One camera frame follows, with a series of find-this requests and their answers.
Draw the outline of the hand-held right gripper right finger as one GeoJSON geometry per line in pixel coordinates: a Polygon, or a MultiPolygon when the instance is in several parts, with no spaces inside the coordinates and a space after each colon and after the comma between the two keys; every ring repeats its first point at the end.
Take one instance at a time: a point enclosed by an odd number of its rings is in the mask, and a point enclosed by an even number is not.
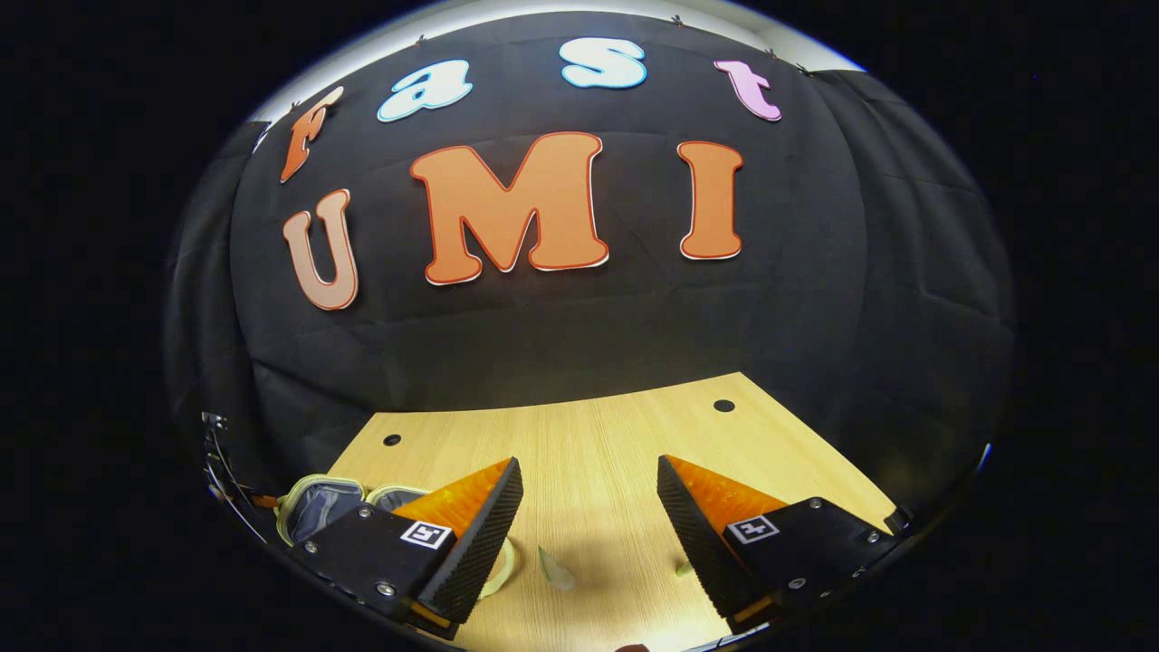
{"type": "Polygon", "coordinates": [[[819,609],[902,544],[819,496],[786,503],[675,455],[657,495],[713,608],[732,633],[819,609]]]}

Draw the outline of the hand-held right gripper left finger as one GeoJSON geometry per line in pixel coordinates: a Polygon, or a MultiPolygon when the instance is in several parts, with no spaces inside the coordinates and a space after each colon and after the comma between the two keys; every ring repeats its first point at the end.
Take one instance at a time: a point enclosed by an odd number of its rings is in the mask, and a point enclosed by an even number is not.
{"type": "Polygon", "coordinates": [[[298,517],[290,556],[377,618],[451,640],[484,594],[523,495],[516,457],[393,508],[338,492],[298,517]]]}

